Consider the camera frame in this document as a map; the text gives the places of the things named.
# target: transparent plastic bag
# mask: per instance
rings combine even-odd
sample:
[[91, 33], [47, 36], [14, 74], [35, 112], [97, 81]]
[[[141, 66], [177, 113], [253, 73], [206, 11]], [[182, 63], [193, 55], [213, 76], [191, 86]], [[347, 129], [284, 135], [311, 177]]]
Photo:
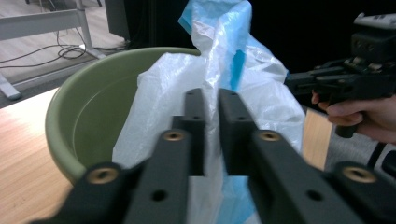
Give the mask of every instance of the transparent plastic bag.
[[205, 176], [190, 177], [189, 223], [257, 222], [243, 176], [227, 176], [219, 148], [218, 89], [238, 91], [259, 128], [283, 133], [301, 150], [304, 112], [283, 82], [282, 63], [248, 32], [251, 4], [190, 0], [179, 22], [201, 56], [164, 54], [138, 78], [130, 114], [113, 161], [131, 167], [149, 157], [171, 118], [182, 115], [186, 91], [205, 97]]

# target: wooden floor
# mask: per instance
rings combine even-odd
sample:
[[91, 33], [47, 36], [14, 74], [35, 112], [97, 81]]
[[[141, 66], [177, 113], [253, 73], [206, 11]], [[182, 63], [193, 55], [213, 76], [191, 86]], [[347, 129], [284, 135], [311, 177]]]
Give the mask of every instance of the wooden floor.
[[[103, 4], [102, 7], [99, 7], [96, 0], [82, 1], [86, 9], [92, 44], [96, 48], [107, 49], [123, 46], [124, 39], [122, 37], [113, 35], [108, 31], [105, 1], [102, 0], [101, 2]], [[30, 0], [30, 4], [26, 4], [25, 0], [0, 0], [0, 18], [49, 12], [49, 1], [42, 0], [42, 5], [43, 7], [40, 6], [38, 0]], [[76, 29], [60, 31], [59, 40], [61, 44], [83, 44]], [[20, 57], [24, 54], [50, 45], [57, 45], [57, 35], [55, 33], [30, 35], [21, 38], [0, 41], [0, 62]], [[51, 73], [53, 71], [66, 68], [68, 66], [72, 66], [74, 64], [83, 63], [95, 59], [91, 55], [86, 53], [85, 55], [77, 59], [59, 59], [53, 63], [48, 63], [36, 67], [2, 68], [4, 66], [34, 65], [44, 63], [57, 58], [59, 50], [61, 50], [60, 47], [44, 49], [28, 57], [23, 57], [12, 62], [0, 63], [0, 73], [9, 82], [18, 83], [32, 77], [38, 77], [43, 74]], [[69, 56], [77, 56], [77, 54], [74, 53], [70, 54]]]

